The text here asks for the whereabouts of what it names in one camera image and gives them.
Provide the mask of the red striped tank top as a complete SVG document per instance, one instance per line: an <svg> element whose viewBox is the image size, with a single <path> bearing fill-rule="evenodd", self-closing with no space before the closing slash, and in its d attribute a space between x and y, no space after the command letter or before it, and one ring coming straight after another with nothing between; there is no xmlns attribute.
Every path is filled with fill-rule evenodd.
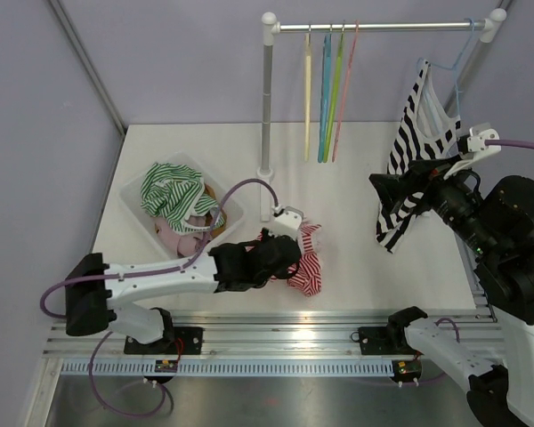
<svg viewBox="0 0 534 427"><path fill-rule="evenodd" d="M321 231L322 227L318 223L304 221L301 224L298 243L302 251L302 257L298 265L291 266L288 269L291 277L284 278L289 287L307 297L319 294L322 288Z"/></svg>

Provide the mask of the black white striped tank top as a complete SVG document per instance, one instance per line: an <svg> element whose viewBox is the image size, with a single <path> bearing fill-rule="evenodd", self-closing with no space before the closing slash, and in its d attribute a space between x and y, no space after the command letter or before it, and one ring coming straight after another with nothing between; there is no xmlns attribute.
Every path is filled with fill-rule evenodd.
<svg viewBox="0 0 534 427"><path fill-rule="evenodd" d="M414 160L444 158L457 141L461 117L449 116L433 86L433 64L418 62L417 80L409 92L402 111L386 164L388 174L403 174ZM380 207L376 220L376 241L393 254L417 217L417 206L423 197L415 192L402 199L399 208L387 213Z"/></svg>

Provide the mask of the pink tank top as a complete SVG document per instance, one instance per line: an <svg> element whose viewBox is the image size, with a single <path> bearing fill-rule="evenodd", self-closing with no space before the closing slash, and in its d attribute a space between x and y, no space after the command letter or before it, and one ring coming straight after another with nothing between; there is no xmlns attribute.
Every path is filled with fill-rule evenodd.
<svg viewBox="0 0 534 427"><path fill-rule="evenodd" d="M204 230L190 231L186 235L180 235L170 227L165 218L157 217L154 219L154 228L159 241L170 254L179 258L191 257L200 247L205 246L210 241L210 238L204 239L208 229L205 216L191 216L188 219L188 224L204 228Z"/></svg>

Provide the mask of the brown tank top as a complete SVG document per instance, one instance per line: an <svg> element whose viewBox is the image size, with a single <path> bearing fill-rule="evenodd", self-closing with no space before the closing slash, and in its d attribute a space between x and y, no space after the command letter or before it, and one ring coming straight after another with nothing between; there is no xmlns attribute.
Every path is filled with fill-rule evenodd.
<svg viewBox="0 0 534 427"><path fill-rule="evenodd" d="M216 195L215 195L214 189L208 184L205 184L204 193L206 195L208 195L209 197L211 197L212 199L216 199ZM205 218L206 218L206 226L209 227L211 225L211 222L212 222L213 218L214 218L213 212L209 211L205 215ZM227 215L226 215L225 211L222 210L221 214L220 214L220 217L218 218L218 220L216 221L216 223L214 225L214 229L210 232L211 239L218 238L220 235L222 235L224 233L224 231L226 230L226 225L227 225Z"/></svg>

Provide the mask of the green striped tank top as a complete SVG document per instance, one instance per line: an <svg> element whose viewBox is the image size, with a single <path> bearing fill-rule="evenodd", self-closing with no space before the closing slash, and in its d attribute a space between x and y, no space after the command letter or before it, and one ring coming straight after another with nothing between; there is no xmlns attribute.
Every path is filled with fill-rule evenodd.
<svg viewBox="0 0 534 427"><path fill-rule="evenodd" d="M219 203L204 193L202 172L188 165L155 163L141 185L141 208L150 217L163 217L180 235L204 228L188 224L191 216L219 212Z"/></svg>

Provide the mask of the green hanger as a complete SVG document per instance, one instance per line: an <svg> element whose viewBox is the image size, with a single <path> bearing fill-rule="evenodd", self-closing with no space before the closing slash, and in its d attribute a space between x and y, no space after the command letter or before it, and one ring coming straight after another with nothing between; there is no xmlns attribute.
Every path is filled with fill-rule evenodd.
<svg viewBox="0 0 534 427"><path fill-rule="evenodd" d="M325 138L325 151L323 160L325 163L329 160L330 155L330 144L331 137L333 133L333 126L335 122L336 114L336 104L338 97L338 90L342 77L342 66L343 66L343 57L344 57L344 32L341 32L339 42L337 45L336 60L333 71L333 83L331 86L330 92L330 102L328 105L328 120L327 120L327 129L326 129L326 138Z"/></svg>

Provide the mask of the light blue thin hanger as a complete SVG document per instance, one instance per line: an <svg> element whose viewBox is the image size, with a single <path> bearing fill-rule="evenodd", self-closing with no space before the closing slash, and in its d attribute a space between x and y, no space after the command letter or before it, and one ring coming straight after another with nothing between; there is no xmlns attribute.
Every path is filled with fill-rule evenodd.
<svg viewBox="0 0 534 427"><path fill-rule="evenodd" d="M455 111L456 111L458 118L461 117L460 98L461 98L461 93L462 93L462 91L459 88L459 83L458 83L459 65L464 57L464 54L466 53L466 50L469 44L473 40L473 35L475 32L473 19L466 18L465 20L469 23L469 27L470 27L469 36L466 39L465 43L463 44L461 50L457 54L457 57L455 58L453 64L449 67L449 66L441 65L439 63L428 61L428 64L434 68L438 68L438 69L451 72L452 81L453 81L453 93L452 94L454 95Z"/></svg>

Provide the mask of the cream hanger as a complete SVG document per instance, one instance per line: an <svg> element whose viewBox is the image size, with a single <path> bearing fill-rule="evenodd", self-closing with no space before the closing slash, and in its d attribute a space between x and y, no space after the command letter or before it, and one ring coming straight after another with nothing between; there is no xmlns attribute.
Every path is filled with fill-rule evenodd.
<svg viewBox="0 0 534 427"><path fill-rule="evenodd" d="M312 96L312 44L311 32L304 35L304 58L303 58L303 106L304 106L304 142L303 160L310 158L311 142L311 96Z"/></svg>

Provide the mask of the pink hanger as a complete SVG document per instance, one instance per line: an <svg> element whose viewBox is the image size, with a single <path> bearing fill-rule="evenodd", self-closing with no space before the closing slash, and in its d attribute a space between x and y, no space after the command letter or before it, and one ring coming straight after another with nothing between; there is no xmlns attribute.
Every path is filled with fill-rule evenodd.
<svg viewBox="0 0 534 427"><path fill-rule="evenodd" d="M354 36L352 39L352 45L350 48L349 56L348 56L348 62L347 62L347 68L344 76L344 87L342 90L342 98L340 103L340 109L339 109L339 115L338 115L338 121L336 126L336 133L334 138L334 145L333 145L333 151L332 151L332 162L335 163L337 158L337 151L338 151L338 144L340 141L341 131L342 131L342 125L344 121L344 111L346 107L346 99L347 94L349 90L350 80L351 80L351 73L352 73L352 62L353 62L353 56L355 54L356 50L356 44L359 37L360 32L360 22L358 20L355 21L355 27L354 27Z"/></svg>

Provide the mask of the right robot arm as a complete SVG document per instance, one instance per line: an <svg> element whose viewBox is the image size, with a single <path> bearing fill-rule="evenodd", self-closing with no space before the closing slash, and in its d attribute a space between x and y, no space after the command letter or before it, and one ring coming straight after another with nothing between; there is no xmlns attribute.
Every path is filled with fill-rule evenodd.
<svg viewBox="0 0 534 427"><path fill-rule="evenodd" d="M480 359L444 334L417 307L392 314L388 346L427 356L459 385L484 426L534 426L534 180L502 178L482 196L467 180L473 170L456 158L417 160L403 174L369 179L389 213L413 201L435 212L474 253L474 274L492 306L505 345L505 361Z"/></svg>

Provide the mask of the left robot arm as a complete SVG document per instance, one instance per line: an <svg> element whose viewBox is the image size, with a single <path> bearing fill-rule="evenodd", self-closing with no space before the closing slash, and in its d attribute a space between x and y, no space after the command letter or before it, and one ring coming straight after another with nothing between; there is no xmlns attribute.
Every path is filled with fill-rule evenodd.
<svg viewBox="0 0 534 427"><path fill-rule="evenodd" d="M295 239L272 236L268 230L253 241L216 246L194 262L117 265L107 264L100 253L88 254L66 278L66 333L82 337L115 332L140 344L144 352L163 354L174 345L172 315L143 308L140 300L262 288L271 278L294 276L301 257Z"/></svg>

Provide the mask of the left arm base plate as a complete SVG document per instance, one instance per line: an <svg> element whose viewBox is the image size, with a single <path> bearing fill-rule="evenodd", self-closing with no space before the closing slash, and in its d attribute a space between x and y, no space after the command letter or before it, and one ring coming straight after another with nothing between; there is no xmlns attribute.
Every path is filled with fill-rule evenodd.
<svg viewBox="0 0 534 427"><path fill-rule="evenodd" d="M149 344L140 344L132 337L125 340L126 355L178 355L197 356L201 354L204 329L196 326L178 326L174 329L174 341L160 340Z"/></svg>

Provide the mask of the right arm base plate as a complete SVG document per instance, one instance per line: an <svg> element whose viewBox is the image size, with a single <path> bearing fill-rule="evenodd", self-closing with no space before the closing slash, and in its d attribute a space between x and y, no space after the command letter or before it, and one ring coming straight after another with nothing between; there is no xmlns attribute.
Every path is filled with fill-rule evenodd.
<svg viewBox="0 0 534 427"><path fill-rule="evenodd" d="M365 356L416 356L404 338L391 334L386 326L361 326L350 334L350 339L360 347Z"/></svg>

